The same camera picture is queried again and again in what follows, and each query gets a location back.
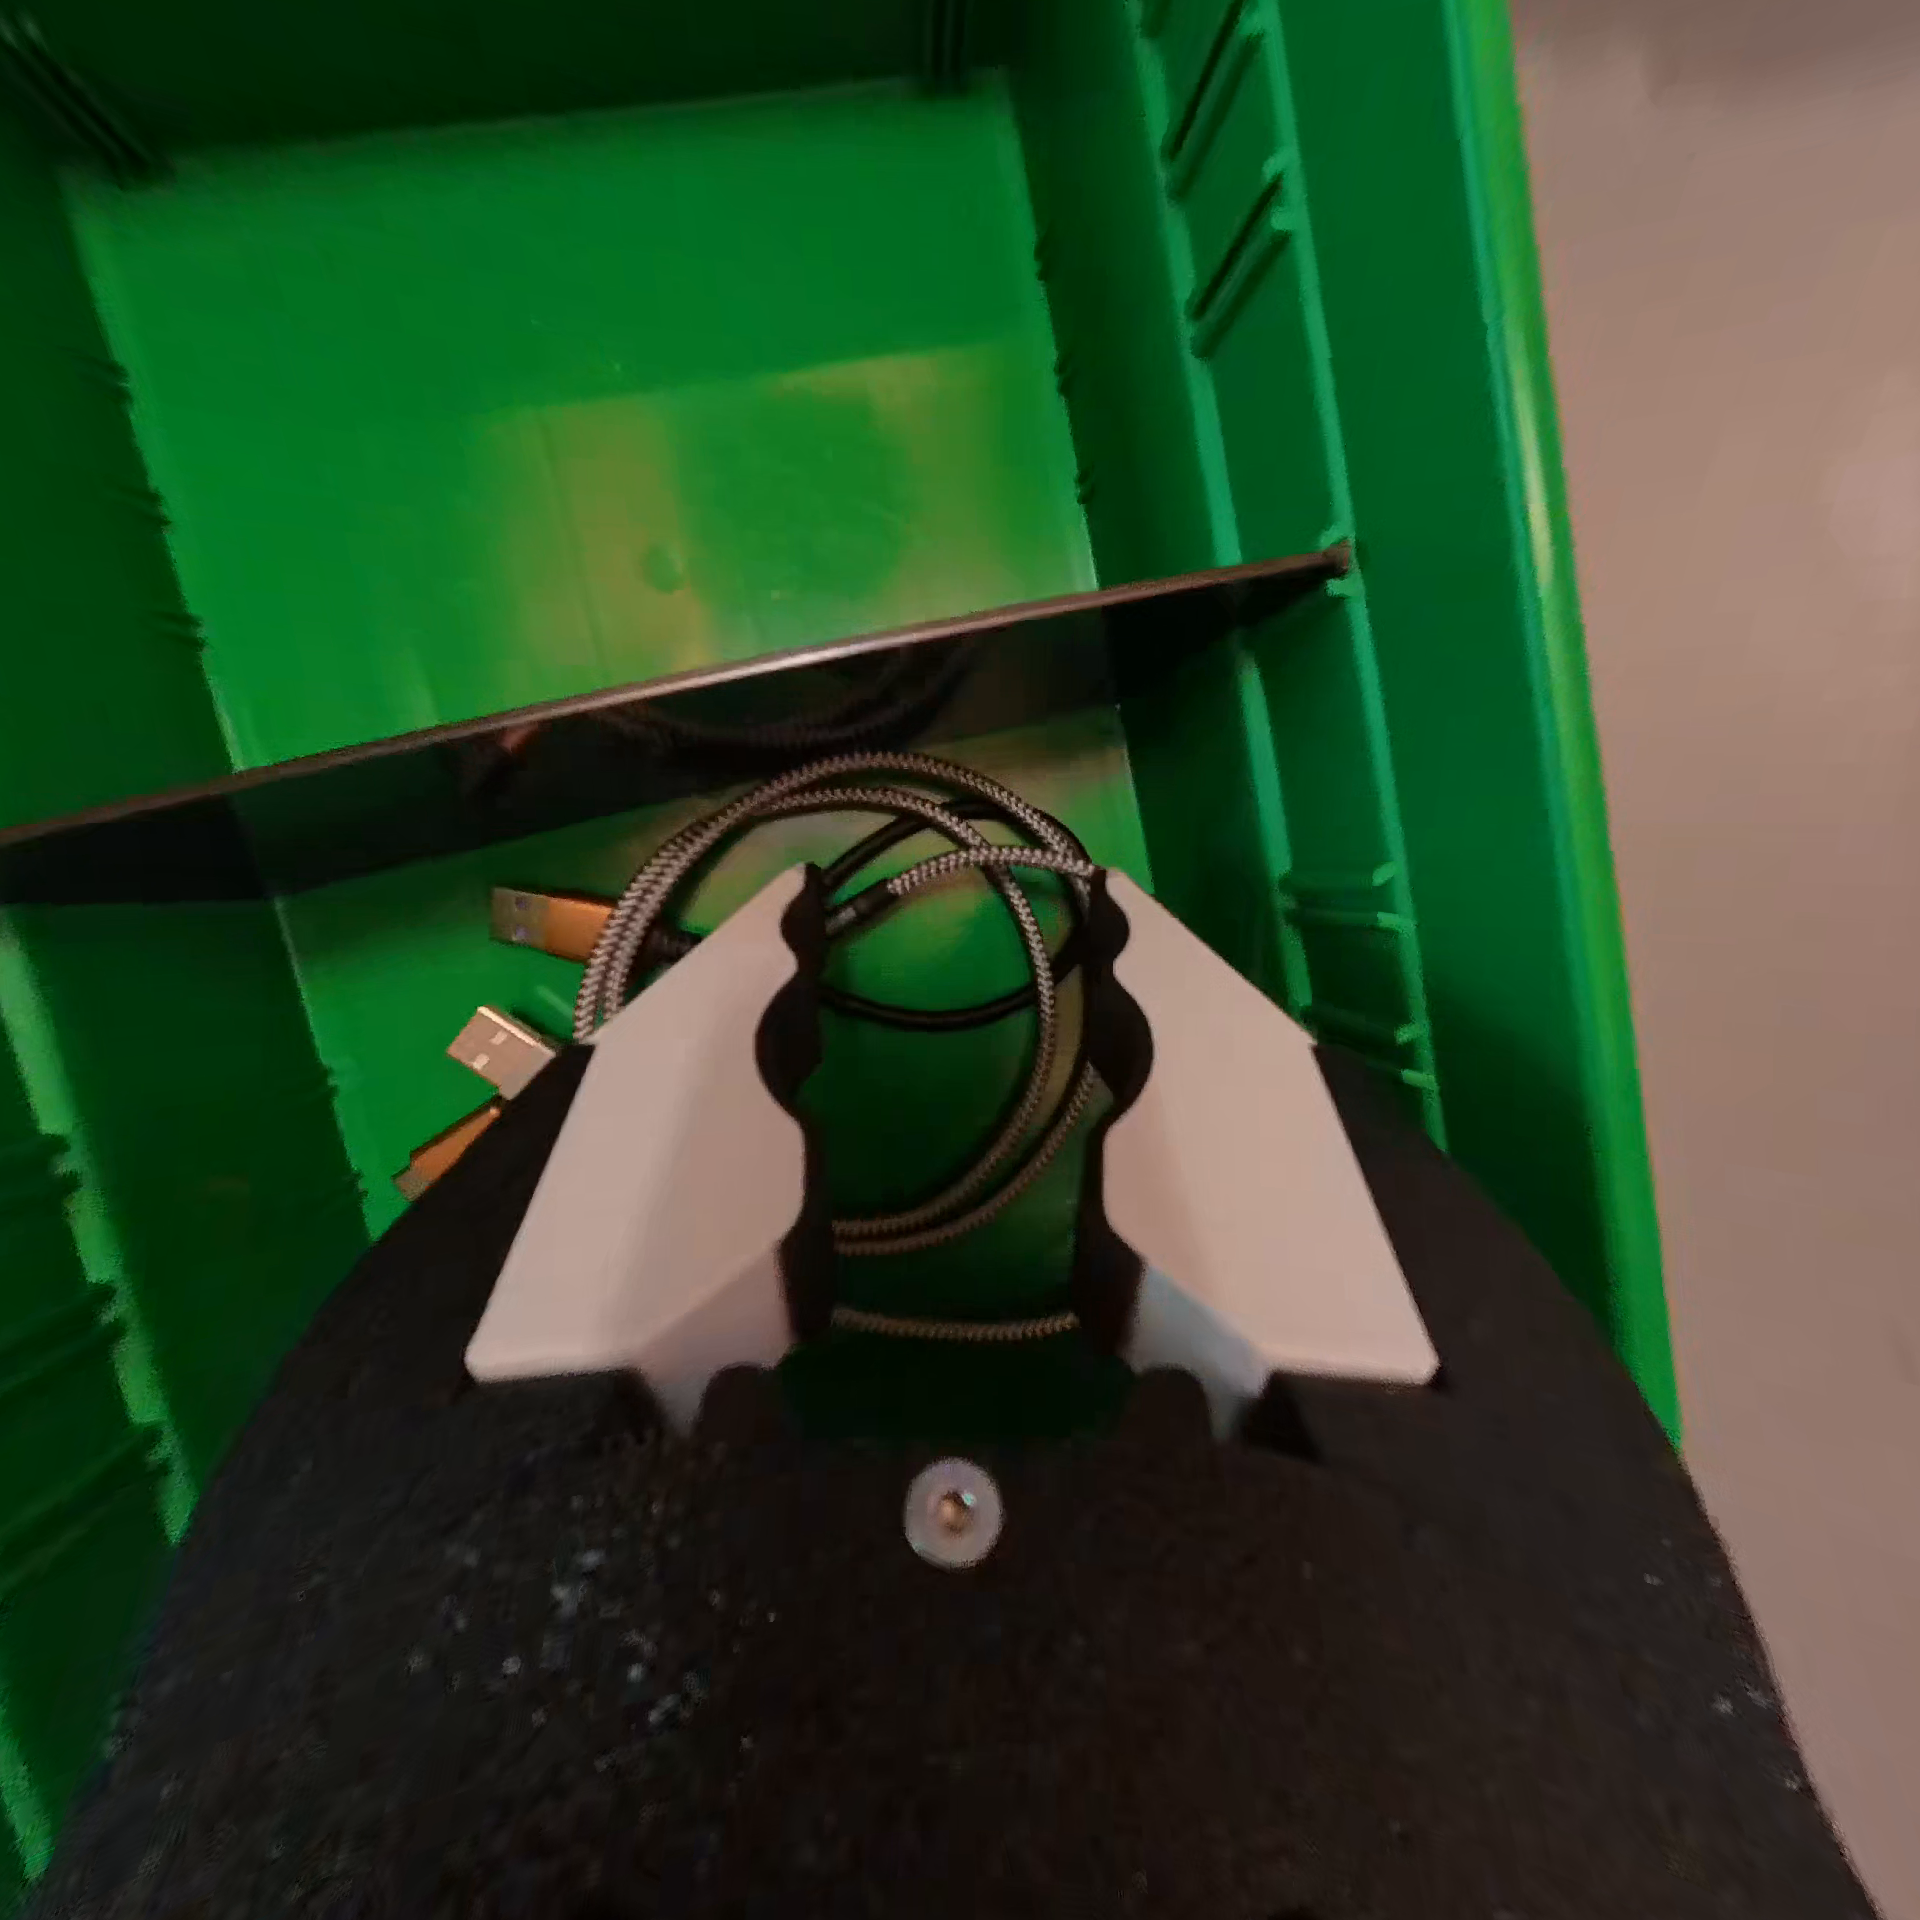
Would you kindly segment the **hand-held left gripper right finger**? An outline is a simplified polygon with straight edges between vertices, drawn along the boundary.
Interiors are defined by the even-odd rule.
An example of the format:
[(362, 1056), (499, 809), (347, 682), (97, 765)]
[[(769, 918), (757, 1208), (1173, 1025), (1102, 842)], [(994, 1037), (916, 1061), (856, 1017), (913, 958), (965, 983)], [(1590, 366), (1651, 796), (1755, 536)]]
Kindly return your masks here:
[(1232, 1432), (1275, 1378), (1427, 1386), (1433, 1336), (1308, 1031), (1113, 869), (1089, 879), (1072, 1312), (1198, 1381)]

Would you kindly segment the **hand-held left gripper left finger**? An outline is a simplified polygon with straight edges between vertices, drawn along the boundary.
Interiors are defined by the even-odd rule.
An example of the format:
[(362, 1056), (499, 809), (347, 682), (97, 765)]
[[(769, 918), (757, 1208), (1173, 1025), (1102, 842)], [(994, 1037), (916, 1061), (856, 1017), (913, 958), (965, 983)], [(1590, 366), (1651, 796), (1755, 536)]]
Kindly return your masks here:
[(828, 890), (769, 879), (585, 1049), (464, 1367), (480, 1385), (627, 1376), (690, 1428), (708, 1382), (832, 1321), (822, 1053)]

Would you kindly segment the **green plastic bin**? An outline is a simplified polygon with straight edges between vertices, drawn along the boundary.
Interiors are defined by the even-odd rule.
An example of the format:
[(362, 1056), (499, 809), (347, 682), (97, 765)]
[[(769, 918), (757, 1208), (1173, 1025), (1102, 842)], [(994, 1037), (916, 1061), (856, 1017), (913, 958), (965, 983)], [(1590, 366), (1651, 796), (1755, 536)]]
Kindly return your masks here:
[[(1681, 1437), (1518, 4), (5, 4), (5, 831), (1336, 548), (981, 740), (1361, 1056)], [(5, 852), (5, 1914), (468, 1104), (477, 849)]]

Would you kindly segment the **grey desk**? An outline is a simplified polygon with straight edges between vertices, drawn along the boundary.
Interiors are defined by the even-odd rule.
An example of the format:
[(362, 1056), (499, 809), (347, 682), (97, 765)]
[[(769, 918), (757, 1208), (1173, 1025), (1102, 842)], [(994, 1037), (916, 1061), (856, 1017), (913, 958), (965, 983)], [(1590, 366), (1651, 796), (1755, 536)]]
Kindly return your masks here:
[(1688, 1457), (1917, 1833), (1917, 4), (1514, 7)]

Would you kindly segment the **black bin divider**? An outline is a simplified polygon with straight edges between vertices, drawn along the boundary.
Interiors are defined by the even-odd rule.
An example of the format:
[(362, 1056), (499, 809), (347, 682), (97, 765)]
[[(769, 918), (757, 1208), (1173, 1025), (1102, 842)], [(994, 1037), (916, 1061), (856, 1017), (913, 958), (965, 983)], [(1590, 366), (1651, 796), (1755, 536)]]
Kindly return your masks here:
[(1116, 705), (1354, 576), (1354, 541), (712, 662), (8, 828), (5, 904), (275, 901)]

